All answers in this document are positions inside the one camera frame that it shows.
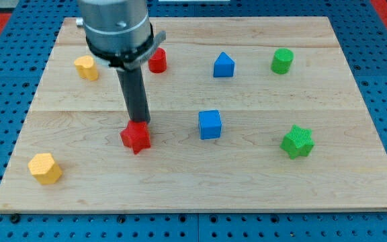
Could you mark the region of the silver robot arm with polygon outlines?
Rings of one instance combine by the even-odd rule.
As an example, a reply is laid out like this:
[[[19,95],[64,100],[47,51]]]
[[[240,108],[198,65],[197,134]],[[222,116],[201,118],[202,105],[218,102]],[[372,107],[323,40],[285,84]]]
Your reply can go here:
[[[110,67],[133,70],[148,61],[166,32],[154,33],[145,0],[78,0],[90,51]]]

